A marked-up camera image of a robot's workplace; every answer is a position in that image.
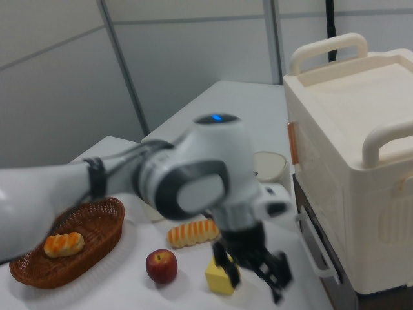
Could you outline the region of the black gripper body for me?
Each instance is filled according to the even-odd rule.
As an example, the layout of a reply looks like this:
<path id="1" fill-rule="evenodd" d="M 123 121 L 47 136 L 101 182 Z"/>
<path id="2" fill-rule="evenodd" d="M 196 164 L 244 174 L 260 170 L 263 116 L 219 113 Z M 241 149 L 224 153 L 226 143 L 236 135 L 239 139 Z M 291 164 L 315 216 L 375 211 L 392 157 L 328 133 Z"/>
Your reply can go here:
<path id="1" fill-rule="evenodd" d="M 221 231 L 221 241 L 226 252 L 240 267 L 255 271 L 269 267 L 272 255 L 265 247 L 265 231 L 262 222 L 241 231 Z"/>

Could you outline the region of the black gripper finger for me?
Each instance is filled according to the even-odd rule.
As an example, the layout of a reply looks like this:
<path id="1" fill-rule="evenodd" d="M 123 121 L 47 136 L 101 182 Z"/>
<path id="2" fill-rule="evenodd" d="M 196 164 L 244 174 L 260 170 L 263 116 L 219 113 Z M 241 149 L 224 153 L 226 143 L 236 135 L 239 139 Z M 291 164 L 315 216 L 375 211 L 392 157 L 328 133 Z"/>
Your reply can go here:
<path id="1" fill-rule="evenodd" d="M 256 274 L 269 286 L 275 304 L 283 298 L 283 290 L 292 281 L 292 273 L 287 256 L 280 251 L 272 254 L 265 251 Z"/>
<path id="2" fill-rule="evenodd" d="M 224 245 L 221 242 L 215 242 L 212 245 L 215 265 L 221 267 L 230 280 L 230 284 L 235 289 L 240 284 L 240 275 L 237 265 L 230 260 Z"/>

